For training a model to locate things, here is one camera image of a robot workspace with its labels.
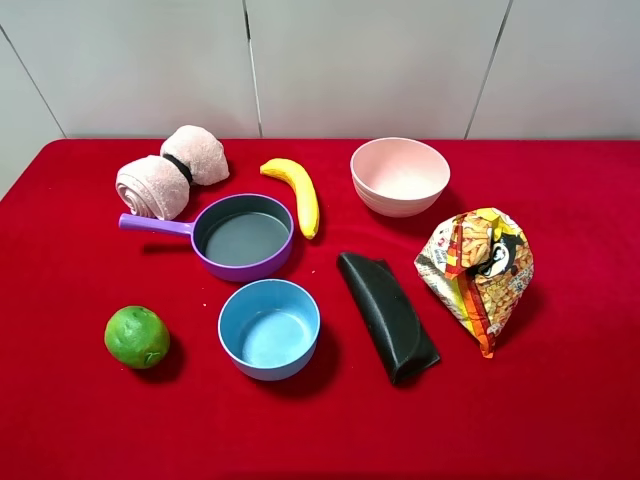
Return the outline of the orange snack bag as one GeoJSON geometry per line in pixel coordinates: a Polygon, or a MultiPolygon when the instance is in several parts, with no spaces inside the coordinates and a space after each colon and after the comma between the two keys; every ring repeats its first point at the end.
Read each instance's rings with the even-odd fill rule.
{"type": "Polygon", "coordinates": [[[458,214],[435,228],[414,265],[482,355],[491,358],[534,274],[522,228],[493,207],[458,214]]]}

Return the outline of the yellow banana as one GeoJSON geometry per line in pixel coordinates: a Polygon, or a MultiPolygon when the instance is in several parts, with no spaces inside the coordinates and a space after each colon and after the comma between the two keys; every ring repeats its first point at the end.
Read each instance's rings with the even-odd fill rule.
{"type": "Polygon", "coordinates": [[[313,182],[299,163],[284,158],[273,158],[260,166],[260,173],[287,183],[295,193],[299,229],[306,239],[312,240],[319,229],[319,204],[313,182]]]}

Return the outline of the red tablecloth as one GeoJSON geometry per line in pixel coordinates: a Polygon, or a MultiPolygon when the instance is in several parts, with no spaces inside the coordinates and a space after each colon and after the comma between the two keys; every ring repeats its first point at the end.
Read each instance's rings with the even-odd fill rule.
{"type": "Polygon", "coordinates": [[[185,219],[243,192],[295,198],[260,165],[305,166],[321,204],[313,241],[280,276],[315,298],[316,352],[257,382],[232,364],[217,317],[232,284],[184,238],[123,231],[114,183],[155,140],[57,140],[1,202],[1,475],[5,479],[635,479],[639,475],[639,145],[454,141],[451,180],[423,214],[357,197],[355,140],[226,140],[231,178],[185,219]],[[496,207],[525,231],[534,277],[492,358],[419,278],[443,220],[496,207]],[[337,267],[384,260],[440,360],[393,385],[337,267]],[[170,334],[132,369],[104,344],[127,306],[170,334]]]}

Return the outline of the purple toy pan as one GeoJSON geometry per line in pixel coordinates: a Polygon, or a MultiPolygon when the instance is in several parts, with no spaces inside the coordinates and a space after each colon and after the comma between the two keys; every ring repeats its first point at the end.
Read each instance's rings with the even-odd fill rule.
{"type": "Polygon", "coordinates": [[[250,193],[219,199],[190,223],[123,214],[118,225],[187,237],[210,274],[236,283],[267,278],[284,266],[295,230],[291,212],[280,201],[250,193]]]}

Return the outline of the blue bowl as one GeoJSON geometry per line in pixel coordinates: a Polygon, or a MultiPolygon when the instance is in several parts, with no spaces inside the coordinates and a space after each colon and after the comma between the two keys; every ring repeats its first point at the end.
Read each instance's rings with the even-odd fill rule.
{"type": "Polygon", "coordinates": [[[259,381],[301,371],[315,351],[321,316],[315,299],[296,283],[264,279],[233,293],[218,318],[220,343],[234,365],[259,381]]]}

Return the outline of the pink bowl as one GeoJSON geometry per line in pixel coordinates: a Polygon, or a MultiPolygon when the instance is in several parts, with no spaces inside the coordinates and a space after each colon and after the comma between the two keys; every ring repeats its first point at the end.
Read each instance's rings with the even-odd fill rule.
{"type": "Polygon", "coordinates": [[[359,146],[350,160],[355,191],[372,211],[393,218],[418,215],[451,178],[444,156],[413,139],[386,137],[359,146]]]}

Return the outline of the black glasses case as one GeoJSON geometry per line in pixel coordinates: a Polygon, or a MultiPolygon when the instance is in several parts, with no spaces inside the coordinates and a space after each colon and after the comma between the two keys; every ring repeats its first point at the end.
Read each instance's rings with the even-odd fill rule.
{"type": "Polygon", "coordinates": [[[434,342],[386,261],[342,252],[337,267],[393,385],[440,360],[434,342]]]}

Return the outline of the rolled pink towel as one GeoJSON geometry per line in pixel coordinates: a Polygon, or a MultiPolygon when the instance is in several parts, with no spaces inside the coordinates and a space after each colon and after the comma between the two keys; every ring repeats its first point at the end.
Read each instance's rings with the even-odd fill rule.
{"type": "Polygon", "coordinates": [[[115,188],[133,215],[172,220],[187,206],[193,185],[210,186],[230,175],[224,147],[208,130],[179,127],[160,153],[121,167],[115,188]]]}

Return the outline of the green citrus fruit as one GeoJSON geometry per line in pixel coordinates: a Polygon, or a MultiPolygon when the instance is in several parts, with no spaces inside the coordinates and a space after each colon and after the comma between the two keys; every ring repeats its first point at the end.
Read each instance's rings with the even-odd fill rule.
{"type": "Polygon", "coordinates": [[[170,334],[164,322],[143,306],[127,306],[107,322],[104,344],[120,363],[132,369],[148,369],[164,359],[170,334]]]}

